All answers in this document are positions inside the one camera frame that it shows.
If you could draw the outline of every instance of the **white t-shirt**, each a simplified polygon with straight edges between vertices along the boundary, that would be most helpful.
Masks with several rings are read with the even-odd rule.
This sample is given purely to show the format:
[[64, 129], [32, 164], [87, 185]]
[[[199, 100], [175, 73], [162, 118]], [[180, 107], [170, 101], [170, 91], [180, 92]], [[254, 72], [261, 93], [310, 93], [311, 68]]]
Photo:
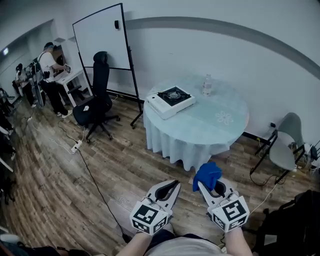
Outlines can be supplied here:
[[178, 237], [158, 244], [148, 250], [144, 256], [230, 256], [204, 239]]
[[49, 83], [54, 82], [54, 69], [52, 68], [52, 66], [56, 64], [56, 61], [54, 60], [52, 54], [50, 52], [41, 53], [37, 60], [41, 66], [42, 73], [50, 72], [50, 76], [46, 80]]
[[[20, 72], [20, 71], [17, 71], [17, 72], [15, 73], [15, 80], [21, 80], [21, 81], [26, 80], [26, 79], [27, 79], [26, 71], [25, 71], [24, 69], [22, 69], [22, 70], [21, 70], [21, 74], [18, 75], [19, 72]], [[22, 88], [25, 87], [28, 83], [29, 83], [28, 80], [22, 82], [22, 83], [21, 83]]]

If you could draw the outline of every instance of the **white sneaker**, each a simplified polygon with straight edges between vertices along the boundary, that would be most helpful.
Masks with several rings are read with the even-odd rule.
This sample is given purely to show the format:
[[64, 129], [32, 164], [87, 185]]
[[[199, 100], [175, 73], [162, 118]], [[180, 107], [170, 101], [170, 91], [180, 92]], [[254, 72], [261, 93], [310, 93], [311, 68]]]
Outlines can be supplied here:
[[68, 110], [68, 114], [66, 114], [66, 115], [62, 115], [62, 118], [66, 118], [66, 117], [68, 117], [68, 116], [70, 116], [72, 114], [72, 110]]

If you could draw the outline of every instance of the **power strip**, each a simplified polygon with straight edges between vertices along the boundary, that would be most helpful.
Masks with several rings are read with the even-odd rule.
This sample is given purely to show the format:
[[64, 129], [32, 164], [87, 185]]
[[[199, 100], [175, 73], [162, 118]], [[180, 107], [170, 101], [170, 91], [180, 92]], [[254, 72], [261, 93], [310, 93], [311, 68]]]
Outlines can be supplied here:
[[81, 141], [81, 140], [78, 140], [78, 143], [76, 143], [76, 144], [71, 148], [71, 152], [72, 152], [72, 153], [76, 152], [76, 150], [79, 149], [81, 145], [82, 145], [82, 141]]

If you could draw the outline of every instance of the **blue cloth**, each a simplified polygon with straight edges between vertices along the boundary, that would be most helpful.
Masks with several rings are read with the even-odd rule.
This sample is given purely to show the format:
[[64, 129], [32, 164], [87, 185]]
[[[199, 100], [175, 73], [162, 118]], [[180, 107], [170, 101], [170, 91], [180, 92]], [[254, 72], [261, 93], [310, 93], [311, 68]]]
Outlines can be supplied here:
[[207, 162], [201, 165], [200, 169], [196, 173], [193, 179], [193, 191], [199, 190], [198, 182], [205, 184], [210, 191], [212, 191], [216, 182], [222, 176], [221, 169], [216, 165], [215, 162]]

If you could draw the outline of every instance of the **whiteboard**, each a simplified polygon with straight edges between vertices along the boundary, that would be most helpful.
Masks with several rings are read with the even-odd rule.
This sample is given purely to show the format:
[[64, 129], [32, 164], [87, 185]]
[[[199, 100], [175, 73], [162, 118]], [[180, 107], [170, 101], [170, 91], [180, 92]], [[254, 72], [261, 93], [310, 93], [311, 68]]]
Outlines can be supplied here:
[[108, 53], [110, 68], [130, 70], [122, 3], [91, 14], [73, 24], [75, 40], [83, 66], [94, 66], [94, 55]]

